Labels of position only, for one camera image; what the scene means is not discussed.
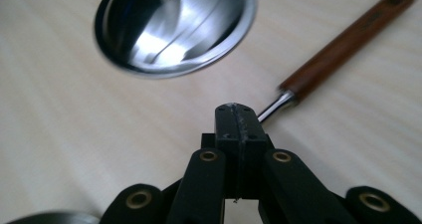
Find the wooden handle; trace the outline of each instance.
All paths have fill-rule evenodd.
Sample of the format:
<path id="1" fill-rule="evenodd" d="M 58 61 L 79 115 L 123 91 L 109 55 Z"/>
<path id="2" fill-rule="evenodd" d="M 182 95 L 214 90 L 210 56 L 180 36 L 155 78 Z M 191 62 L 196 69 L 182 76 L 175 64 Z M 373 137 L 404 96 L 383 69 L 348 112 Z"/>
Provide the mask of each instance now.
<path id="1" fill-rule="evenodd" d="M 280 84 L 299 103 L 399 16 L 413 0 L 381 0 Z"/>

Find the brass rivet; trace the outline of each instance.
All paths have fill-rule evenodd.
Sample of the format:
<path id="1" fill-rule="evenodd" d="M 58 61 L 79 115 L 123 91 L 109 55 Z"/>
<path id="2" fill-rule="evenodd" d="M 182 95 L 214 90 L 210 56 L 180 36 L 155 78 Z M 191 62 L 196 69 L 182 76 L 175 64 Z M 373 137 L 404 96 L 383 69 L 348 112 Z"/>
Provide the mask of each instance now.
<path id="1" fill-rule="evenodd" d="M 282 151 L 273 153 L 273 158 L 280 162 L 289 162 L 292 160 L 291 156 L 288 153 Z"/>
<path id="2" fill-rule="evenodd" d="M 378 212 L 387 212 L 391 208 L 388 202 L 373 193 L 361 193 L 359 195 L 359 200 L 365 204 L 365 206 Z"/>
<path id="3" fill-rule="evenodd" d="M 152 195 L 147 190 L 133 192 L 126 199 L 126 206 L 130 209 L 139 209 L 148 205 L 152 200 Z"/>
<path id="4" fill-rule="evenodd" d="M 201 152 L 199 157 L 203 161 L 214 161 L 214 160 L 217 159 L 218 155 L 217 155 L 217 153 L 215 153 L 213 151 L 203 151 L 203 152 Z"/>

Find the black object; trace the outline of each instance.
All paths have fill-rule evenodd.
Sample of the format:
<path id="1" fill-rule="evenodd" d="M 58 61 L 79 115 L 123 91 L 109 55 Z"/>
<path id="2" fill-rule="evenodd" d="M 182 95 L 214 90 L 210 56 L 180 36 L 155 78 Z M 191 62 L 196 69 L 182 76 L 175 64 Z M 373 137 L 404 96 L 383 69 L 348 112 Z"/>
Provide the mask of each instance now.
<path id="1" fill-rule="evenodd" d="M 215 110 L 215 133 L 202 135 L 183 178 L 163 191 L 144 184 L 125 189 L 101 224 L 223 223 L 225 199 L 258 199 L 265 224 L 421 223 L 387 194 L 328 191 L 292 152 L 275 149 L 254 111 L 238 104 Z"/>
<path id="2" fill-rule="evenodd" d="M 100 220 L 79 212 L 40 213 L 9 222 L 8 224 L 98 224 Z"/>

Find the wood grain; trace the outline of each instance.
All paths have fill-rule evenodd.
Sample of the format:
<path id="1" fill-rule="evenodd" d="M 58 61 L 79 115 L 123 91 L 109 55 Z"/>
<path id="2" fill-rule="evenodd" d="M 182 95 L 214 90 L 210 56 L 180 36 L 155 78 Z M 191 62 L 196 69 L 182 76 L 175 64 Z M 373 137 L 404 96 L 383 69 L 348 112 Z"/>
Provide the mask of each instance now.
<path id="1" fill-rule="evenodd" d="M 0 0 L 0 223 L 38 212 L 101 216 L 135 183 L 162 189 L 212 132 L 214 109 L 261 111 L 275 87 L 379 0 L 259 0 L 245 40 L 188 76 L 146 80 L 94 40 L 101 0 Z M 422 217 L 422 0 L 305 103 L 264 125 L 331 191 L 369 185 Z M 226 224 L 260 223 L 227 202 Z"/>

